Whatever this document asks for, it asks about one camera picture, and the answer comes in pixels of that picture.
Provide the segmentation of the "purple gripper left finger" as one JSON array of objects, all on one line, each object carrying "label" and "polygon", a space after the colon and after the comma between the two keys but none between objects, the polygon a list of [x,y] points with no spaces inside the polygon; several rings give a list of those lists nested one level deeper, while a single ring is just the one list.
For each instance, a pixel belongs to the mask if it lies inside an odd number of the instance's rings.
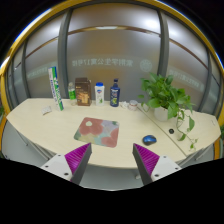
[{"label": "purple gripper left finger", "polygon": [[91,154],[91,144],[87,143],[66,155],[56,154],[42,166],[42,169],[79,185]]}]

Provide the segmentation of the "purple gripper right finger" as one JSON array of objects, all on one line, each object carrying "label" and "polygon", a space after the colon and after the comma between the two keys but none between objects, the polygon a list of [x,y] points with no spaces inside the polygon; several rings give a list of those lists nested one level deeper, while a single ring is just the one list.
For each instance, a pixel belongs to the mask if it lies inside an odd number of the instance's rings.
[{"label": "purple gripper right finger", "polygon": [[136,143],[133,144],[133,156],[143,185],[181,170],[181,167],[168,156],[159,156]]}]

